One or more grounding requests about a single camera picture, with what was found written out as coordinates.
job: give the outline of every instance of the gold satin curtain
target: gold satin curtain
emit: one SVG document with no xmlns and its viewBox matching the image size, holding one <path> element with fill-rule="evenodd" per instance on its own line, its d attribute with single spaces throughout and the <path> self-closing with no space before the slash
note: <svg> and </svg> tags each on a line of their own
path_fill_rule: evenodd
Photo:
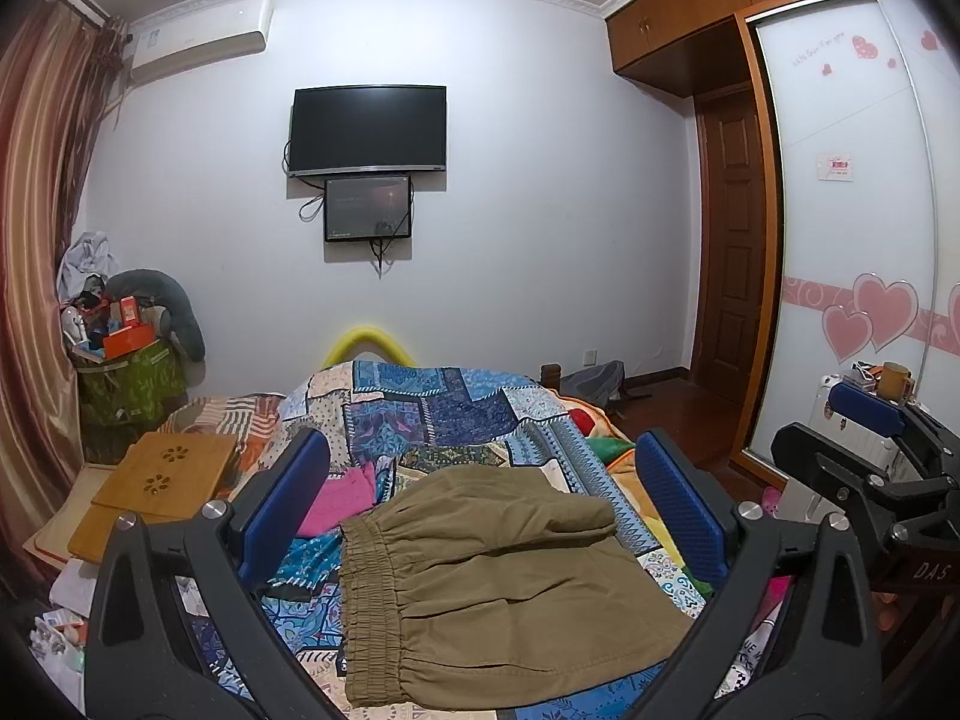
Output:
<svg viewBox="0 0 960 720">
<path fill-rule="evenodd" d="M 123 33 L 41 0 L 0 59 L 0 581 L 40 575 L 21 544 L 83 464 L 55 277 Z"/>
</svg>

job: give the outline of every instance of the wooden floor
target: wooden floor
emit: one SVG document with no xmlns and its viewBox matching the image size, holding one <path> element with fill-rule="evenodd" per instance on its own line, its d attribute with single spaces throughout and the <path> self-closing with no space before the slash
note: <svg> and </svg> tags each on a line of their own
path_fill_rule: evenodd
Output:
<svg viewBox="0 0 960 720">
<path fill-rule="evenodd" d="M 763 485 L 730 462 L 740 407 L 686 379 L 657 382 L 635 392 L 652 397 L 625 403 L 613 423 L 635 440 L 651 428 L 664 428 L 698 469 L 709 471 L 736 501 L 760 502 Z"/>
</svg>

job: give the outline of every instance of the white wall-mounted air conditioner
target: white wall-mounted air conditioner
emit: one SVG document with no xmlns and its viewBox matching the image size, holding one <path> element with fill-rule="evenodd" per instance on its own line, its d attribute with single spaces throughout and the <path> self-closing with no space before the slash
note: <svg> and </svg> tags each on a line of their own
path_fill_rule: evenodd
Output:
<svg viewBox="0 0 960 720">
<path fill-rule="evenodd" d="M 140 86 L 210 62 L 262 52 L 272 15 L 270 0 L 243 0 L 148 29 L 133 52 L 131 81 Z"/>
</svg>

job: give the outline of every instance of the flower-shaped cutout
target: flower-shaped cutout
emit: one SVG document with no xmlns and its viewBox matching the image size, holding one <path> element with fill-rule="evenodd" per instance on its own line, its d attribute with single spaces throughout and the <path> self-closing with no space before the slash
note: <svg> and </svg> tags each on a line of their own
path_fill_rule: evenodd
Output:
<svg viewBox="0 0 960 720">
<path fill-rule="evenodd" d="M 170 477 L 159 473 L 147 479 L 147 484 L 143 488 L 144 493 L 156 495 L 160 490 L 166 490 L 170 486 Z"/>
<path fill-rule="evenodd" d="M 185 446 L 171 446 L 163 453 L 163 459 L 167 463 L 172 463 L 174 460 L 183 460 L 186 457 L 188 450 Z"/>
</svg>

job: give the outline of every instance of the metal screw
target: metal screw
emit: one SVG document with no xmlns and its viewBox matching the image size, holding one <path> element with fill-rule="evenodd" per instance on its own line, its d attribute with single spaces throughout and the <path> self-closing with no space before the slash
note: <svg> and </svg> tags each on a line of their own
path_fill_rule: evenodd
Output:
<svg viewBox="0 0 960 720">
<path fill-rule="evenodd" d="M 208 501 L 200 507 L 206 519 L 218 519 L 227 513 L 227 501 Z"/>
<path fill-rule="evenodd" d="M 123 512 L 117 517 L 116 526 L 118 531 L 128 531 L 136 525 L 136 514 L 133 512 Z"/>
<path fill-rule="evenodd" d="M 827 522 L 835 531 L 846 531 L 850 528 L 850 521 L 840 512 L 830 512 Z"/>
<path fill-rule="evenodd" d="M 763 517 L 763 509 L 760 504 L 752 501 L 744 501 L 736 507 L 736 510 L 740 512 L 740 516 L 744 519 L 760 519 L 760 517 Z"/>
</svg>

